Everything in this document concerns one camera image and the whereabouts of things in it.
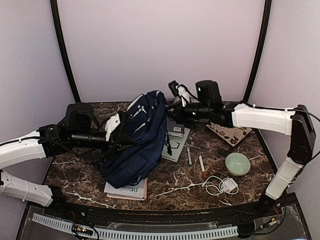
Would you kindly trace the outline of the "navy blue student backpack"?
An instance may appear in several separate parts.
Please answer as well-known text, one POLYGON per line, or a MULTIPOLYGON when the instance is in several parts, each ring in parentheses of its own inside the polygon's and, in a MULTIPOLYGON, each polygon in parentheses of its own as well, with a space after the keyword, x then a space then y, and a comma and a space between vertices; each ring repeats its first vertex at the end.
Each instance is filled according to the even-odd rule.
POLYGON ((100 174, 112 187, 135 186, 159 166, 167 136, 167 100, 159 90, 138 95, 127 107, 132 116, 123 133, 135 145, 109 155, 100 174))

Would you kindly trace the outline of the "white designer fate book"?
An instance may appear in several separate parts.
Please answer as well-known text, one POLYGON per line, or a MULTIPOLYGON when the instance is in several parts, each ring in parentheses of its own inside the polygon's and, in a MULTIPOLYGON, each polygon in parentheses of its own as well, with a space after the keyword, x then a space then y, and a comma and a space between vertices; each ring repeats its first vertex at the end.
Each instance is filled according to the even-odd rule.
POLYGON ((148 179, 146 178, 141 180, 137 185, 114 188, 106 182, 103 192, 106 193, 109 198, 144 201, 147 198, 147 183, 148 179))

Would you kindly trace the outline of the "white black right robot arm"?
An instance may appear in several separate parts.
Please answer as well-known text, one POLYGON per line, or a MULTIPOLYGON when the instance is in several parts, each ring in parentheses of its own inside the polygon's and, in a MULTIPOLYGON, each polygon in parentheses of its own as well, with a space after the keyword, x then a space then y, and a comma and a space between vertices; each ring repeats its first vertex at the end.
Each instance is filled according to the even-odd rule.
POLYGON ((168 116, 178 124, 186 120, 209 120, 227 128, 252 128, 290 136, 286 159, 264 189, 255 205, 255 213, 266 217, 274 210, 277 200, 292 184, 305 166, 316 158, 316 131, 305 105, 294 108, 256 106, 245 101, 223 101, 218 83, 202 80, 196 83, 197 95, 175 80, 168 84, 179 102, 168 108, 168 116))

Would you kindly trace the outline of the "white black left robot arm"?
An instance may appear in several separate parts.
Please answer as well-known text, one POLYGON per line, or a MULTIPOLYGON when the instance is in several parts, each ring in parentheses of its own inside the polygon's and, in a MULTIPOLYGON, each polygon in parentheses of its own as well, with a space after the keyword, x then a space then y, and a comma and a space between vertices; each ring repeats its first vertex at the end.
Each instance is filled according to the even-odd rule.
POLYGON ((103 122, 94 115, 88 103, 67 106, 65 117, 57 124, 39 129, 0 144, 1 195, 49 207, 60 218, 71 213, 66 197, 58 186, 41 185, 15 177, 4 169, 29 160, 55 157, 70 153, 89 161, 99 161, 121 146, 130 147, 134 140, 125 135, 124 128, 133 116, 119 111, 103 122))

